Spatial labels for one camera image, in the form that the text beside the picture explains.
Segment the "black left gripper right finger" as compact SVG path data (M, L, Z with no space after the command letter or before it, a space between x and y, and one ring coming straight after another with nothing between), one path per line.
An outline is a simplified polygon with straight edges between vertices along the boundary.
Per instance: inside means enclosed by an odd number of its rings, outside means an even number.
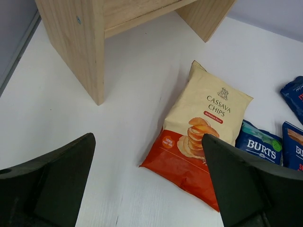
M303 174L205 134L202 145L226 227L301 227Z

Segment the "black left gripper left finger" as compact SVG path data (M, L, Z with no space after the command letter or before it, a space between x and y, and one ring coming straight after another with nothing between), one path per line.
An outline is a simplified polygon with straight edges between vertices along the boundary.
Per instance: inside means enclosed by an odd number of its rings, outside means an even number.
M87 133L69 144L0 171L2 227L73 227L96 140Z

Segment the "Burts sea salt vinegar bag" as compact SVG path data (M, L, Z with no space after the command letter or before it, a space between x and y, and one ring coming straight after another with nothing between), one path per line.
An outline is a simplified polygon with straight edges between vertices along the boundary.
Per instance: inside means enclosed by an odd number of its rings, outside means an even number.
M282 161L282 138L243 120L235 147L277 165Z

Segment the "Burts spicy sweet chilli bag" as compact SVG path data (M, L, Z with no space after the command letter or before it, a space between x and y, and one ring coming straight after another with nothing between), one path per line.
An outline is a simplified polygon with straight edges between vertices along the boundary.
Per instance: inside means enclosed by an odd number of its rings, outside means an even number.
M285 121L283 133L283 166L303 171L303 130Z

